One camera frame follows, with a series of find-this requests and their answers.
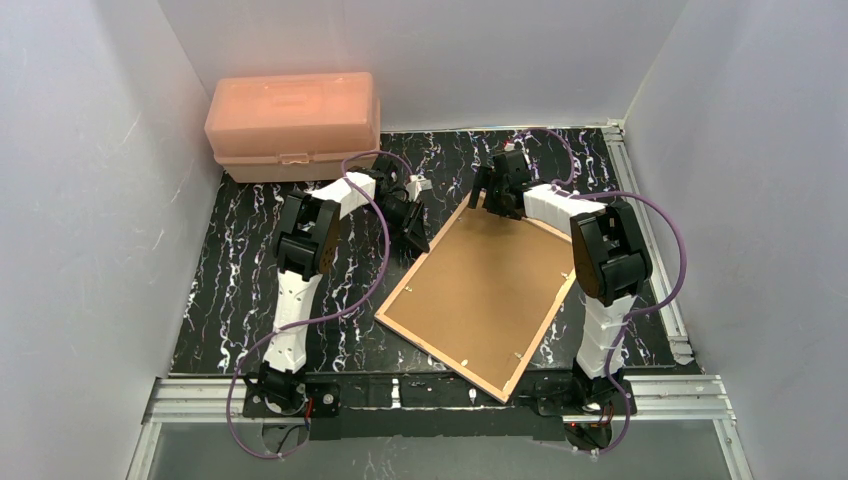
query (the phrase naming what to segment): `black marble surface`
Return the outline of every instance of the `black marble surface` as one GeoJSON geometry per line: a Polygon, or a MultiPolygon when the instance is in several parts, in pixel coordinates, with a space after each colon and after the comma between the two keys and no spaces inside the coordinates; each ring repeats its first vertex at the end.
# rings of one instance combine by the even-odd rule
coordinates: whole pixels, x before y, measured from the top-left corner
{"type": "MultiPolygon", "coordinates": [[[[514,131],[464,131],[384,134],[382,148],[406,157],[433,182],[425,192],[426,221],[432,239],[469,192],[476,167],[514,131]]],[[[562,131],[579,160],[576,186],[581,192],[618,188],[599,129],[562,131]]],[[[555,138],[538,134],[523,146],[533,170],[544,180],[568,176],[565,150],[555,138]]],[[[285,193],[325,183],[235,183],[224,174],[209,222],[183,325],[172,360],[172,374],[232,373],[235,362],[267,334],[274,321],[276,265],[270,245],[285,193]]],[[[381,229],[377,217],[358,209],[342,220],[341,241],[333,269],[315,295],[313,316],[350,305],[376,277],[381,229]]],[[[436,359],[414,347],[374,319],[415,258],[392,244],[385,280],[369,301],[343,320],[310,326],[309,372],[418,372],[444,370],[436,359]]],[[[582,337],[583,293],[575,283],[551,324],[529,368],[570,368],[582,337]]],[[[650,286],[634,308],[655,302],[650,286]]],[[[625,339],[630,366],[674,365],[658,314],[632,322],[625,339]]],[[[264,348],[251,355],[246,368],[258,367],[264,348]]]]}

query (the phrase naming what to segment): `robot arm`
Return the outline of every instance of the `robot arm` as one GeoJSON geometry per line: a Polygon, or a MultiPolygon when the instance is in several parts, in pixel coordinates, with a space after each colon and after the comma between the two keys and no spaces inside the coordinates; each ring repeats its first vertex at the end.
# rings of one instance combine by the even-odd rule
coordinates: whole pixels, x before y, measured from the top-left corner
{"type": "MultiPolygon", "coordinates": [[[[351,172],[348,179],[374,197],[377,182],[369,175],[351,172]]],[[[367,203],[365,197],[344,179],[313,192],[289,194],[280,216],[281,232],[276,252],[279,292],[274,312],[275,330],[310,318],[318,283],[329,270],[335,255],[340,220],[367,203]],[[307,218],[311,215],[310,209],[317,210],[315,220],[307,218]],[[298,224],[298,221],[304,220],[306,225],[298,224]],[[309,252],[313,250],[307,244],[317,247],[315,250],[322,253],[320,257],[311,255],[309,252]],[[303,262],[305,265],[299,263],[298,258],[306,260],[303,262]]],[[[275,336],[268,344],[263,360],[280,372],[300,370],[306,363],[306,325],[286,329],[275,336]]]]}
{"type": "MultiPolygon", "coordinates": [[[[279,285],[274,329],[311,318],[318,283],[335,258],[341,219],[368,201],[348,181],[375,200],[393,237],[414,249],[429,251],[423,222],[423,204],[417,194],[426,182],[411,177],[400,184],[400,171],[390,160],[378,158],[370,169],[356,169],[330,185],[311,192],[289,193],[280,212],[275,234],[279,285]]],[[[263,356],[253,393],[276,404],[281,411],[301,404],[301,385],[295,375],[306,363],[306,325],[288,328],[274,336],[263,356]]]]}
{"type": "MultiPolygon", "coordinates": [[[[571,198],[550,184],[533,181],[519,151],[496,154],[492,163],[478,170],[469,206],[475,208],[485,190],[483,207],[489,212],[540,220],[571,236],[577,281],[587,297],[576,367],[589,382],[602,378],[607,354],[615,349],[610,362],[610,374],[615,374],[623,361],[621,344],[613,342],[652,270],[633,208],[624,201],[603,204],[571,198]]],[[[581,396],[592,397],[591,392],[581,396]]]]}

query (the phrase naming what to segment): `white wall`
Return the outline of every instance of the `white wall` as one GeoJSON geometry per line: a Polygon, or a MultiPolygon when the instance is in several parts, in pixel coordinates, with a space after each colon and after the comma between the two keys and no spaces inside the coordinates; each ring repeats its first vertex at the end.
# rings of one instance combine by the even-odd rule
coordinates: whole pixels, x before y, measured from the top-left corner
{"type": "Polygon", "coordinates": [[[684,318],[757,478],[848,467],[846,44],[844,2],[690,2],[626,123],[683,227],[684,318]]]}
{"type": "Polygon", "coordinates": [[[160,0],[221,78],[365,70],[383,128],[622,118],[686,0],[160,0]]]}
{"type": "Polygon", "coordinates": [[[0,5],[4,479],[124,478],[219,170],[155,0],[0,5]]]}

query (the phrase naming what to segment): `plastic storage box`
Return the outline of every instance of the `plastic storage box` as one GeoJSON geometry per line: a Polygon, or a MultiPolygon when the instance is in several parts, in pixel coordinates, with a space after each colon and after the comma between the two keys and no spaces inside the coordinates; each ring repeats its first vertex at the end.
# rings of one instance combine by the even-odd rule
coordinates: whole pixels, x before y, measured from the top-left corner
{"type": "Polygon", "coordinates": [[[343,159],[379,148],[380,105],[369,73],[228,78],[205,130],[237,182],[335,179],[343,159]]]}

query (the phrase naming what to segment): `cork board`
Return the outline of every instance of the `cork board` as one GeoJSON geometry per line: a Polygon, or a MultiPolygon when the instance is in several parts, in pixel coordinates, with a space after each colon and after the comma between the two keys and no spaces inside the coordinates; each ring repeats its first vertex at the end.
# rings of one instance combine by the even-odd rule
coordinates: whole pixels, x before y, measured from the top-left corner
{"type": "Polygon", "coordinates": [[[574,282],[571,239],[468,197],[376,317],[501,402],[574,282]]]}

